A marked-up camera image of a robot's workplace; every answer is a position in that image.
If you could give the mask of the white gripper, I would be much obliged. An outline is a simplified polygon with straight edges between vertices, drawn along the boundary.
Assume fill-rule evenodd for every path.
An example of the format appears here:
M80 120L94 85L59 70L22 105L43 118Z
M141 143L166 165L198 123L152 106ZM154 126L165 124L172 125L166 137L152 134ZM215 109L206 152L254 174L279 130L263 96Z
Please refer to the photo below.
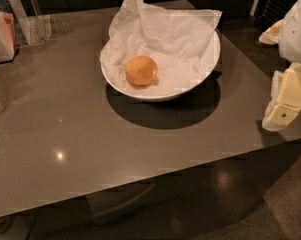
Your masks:
M265 130L280 131L301 112L301 0L297 0L284 19L264 31L259 41L267 45L278 44L280 56L295 62L284 72L274 72L271 101L262 120Z

